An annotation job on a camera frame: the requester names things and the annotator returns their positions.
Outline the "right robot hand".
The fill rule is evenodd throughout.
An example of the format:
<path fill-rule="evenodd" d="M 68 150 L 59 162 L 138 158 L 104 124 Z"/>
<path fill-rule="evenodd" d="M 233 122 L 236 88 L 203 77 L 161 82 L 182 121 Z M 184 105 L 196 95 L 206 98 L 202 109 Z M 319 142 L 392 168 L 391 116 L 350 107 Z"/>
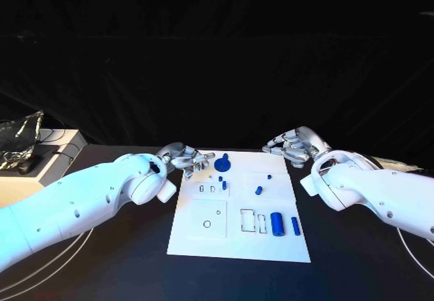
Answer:
<path fill-rule="evenodd" d="M 310 159 L 317 160 L 332 150 L 323 138 L 306 126 L 284 132 L 262 146 L 265 153 L 282 156 L 295 168 L 303 168 Z"/>

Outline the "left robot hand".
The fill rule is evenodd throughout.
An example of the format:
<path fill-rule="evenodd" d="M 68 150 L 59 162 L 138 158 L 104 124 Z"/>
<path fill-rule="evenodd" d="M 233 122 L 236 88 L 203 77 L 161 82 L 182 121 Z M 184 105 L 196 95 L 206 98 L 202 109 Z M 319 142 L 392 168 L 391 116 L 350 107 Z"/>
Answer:
<path fill-rule="evenodd" d="M 174 142 L 166 145 L 156 153 L 166 164 L 167 173 L 176 169 L 183 171 L 183 177 L 189 181 L 193 174 L 209 166 L 209 160 L 215 158 L 215 153 L 202 154 L 197 149 Z"/>

